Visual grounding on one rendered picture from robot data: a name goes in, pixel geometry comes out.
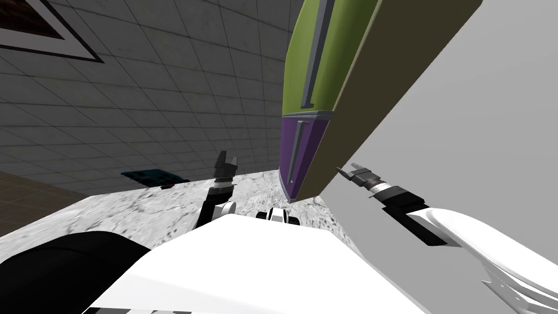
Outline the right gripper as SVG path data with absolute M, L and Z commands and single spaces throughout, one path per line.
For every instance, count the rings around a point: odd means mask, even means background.
M 371 189 L 380 184 L 380 177 L 372 173 L 369 169 L 355 163 L 352 163 L 351 166 L 354 168 L 351 172 L 347 173 L 339 167 L 336 167 L 336 171 L 345 179 L 352 181 L 359 187 Z

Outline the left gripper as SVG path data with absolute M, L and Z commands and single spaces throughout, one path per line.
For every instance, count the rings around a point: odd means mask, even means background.
M 226 163 L 227 151 L 222 150 L 216 160 L 214 178 L 217 182 L 231 182 L 238 169 L 238 158 L 235 156 Z

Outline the purple fridge door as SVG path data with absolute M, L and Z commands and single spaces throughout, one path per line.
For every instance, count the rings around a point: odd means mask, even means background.
M 288 168 L 292 155 L 296 124 L 299 120 L 306 120 L 309 123 L 305 126 L 304 134 L 300 141 L 298 157 L 293 171 L 293 183 L 287 184 Z M 328 123 L 328 118 L 317 115 L 283 116 L 281 118 L 280 158 L 278 169 L 280 173 L 281 186 L 289 203 L 296 201 Z

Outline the teal flat object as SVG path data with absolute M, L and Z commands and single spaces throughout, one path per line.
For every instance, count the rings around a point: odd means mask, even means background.
M 122 176 L 132 179 L 149 188 L 160 187 L 161 190 L 169 189 L 176 184 L 188 183 L 190 180 L 168 173 L 161 169 L 122 172 Z

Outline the olive fridge cabinet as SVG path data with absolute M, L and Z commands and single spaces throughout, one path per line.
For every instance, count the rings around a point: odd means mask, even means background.
M 378 0 L 297 201 L 319 196 L 483 0 Z

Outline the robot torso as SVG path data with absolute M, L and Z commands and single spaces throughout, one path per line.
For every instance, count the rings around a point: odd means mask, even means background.
M 331 232 L 235 214 L 150 250 L 93 306 L 137 314 L 430 314 Z

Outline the green fridge door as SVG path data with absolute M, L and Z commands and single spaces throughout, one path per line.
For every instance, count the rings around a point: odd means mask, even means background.
M 378 0 L 334 0 L 311 103 L 312 111 L 331 111 L 361 45 Z M 304 0 L 288 46 L 282 115 L 301 108 L 320 0 Z

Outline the framed wall picture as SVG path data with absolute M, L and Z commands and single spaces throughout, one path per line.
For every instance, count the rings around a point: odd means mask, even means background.
M 0 48 L 103 62 L 47 0 L 0 0 Z

